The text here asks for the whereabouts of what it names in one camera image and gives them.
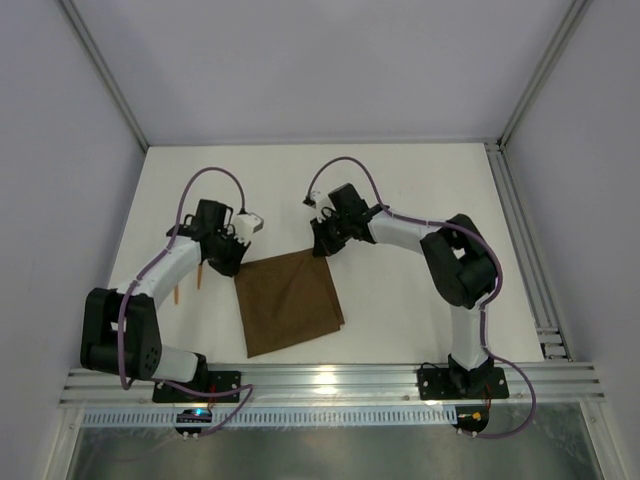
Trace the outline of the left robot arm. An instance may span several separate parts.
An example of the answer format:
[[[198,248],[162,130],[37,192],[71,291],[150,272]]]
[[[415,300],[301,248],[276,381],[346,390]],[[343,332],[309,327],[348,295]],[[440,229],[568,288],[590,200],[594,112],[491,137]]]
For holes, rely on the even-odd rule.
[[[85,301],[81,366],[124,382],[197,380],[206,358],[163,344],[158,310],[188,274],[208,264],[220,275],[239,273],[264,221],[224,203],[201,200],[193,215],[167,232],[168,245],[132,279],[95,288]]]

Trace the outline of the brown cloth napkin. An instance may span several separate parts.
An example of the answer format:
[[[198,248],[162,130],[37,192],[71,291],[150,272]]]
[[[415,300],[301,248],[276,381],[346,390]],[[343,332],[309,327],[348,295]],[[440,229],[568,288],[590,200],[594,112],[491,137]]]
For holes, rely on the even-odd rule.
[[[335,333],[345,323],[327,259],[311,250],[245,263],[234,283],[250,358]]]

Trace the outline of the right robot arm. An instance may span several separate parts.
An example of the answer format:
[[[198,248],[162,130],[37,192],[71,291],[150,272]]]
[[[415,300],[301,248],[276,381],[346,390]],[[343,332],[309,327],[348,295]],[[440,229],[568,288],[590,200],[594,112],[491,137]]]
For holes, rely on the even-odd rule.
[[[310,221],[315,257],[332,256],[350,240],[391,245],[424,257],[436,291],[450,305],[450,382],[461,395],[479,394],[494,366],[481,345],[481,304],[495,290],[499,269],[471,218],[411,218],[385,205],[368,205],[350,183],[327,195],[313,191],[304,204],[315,211]]]

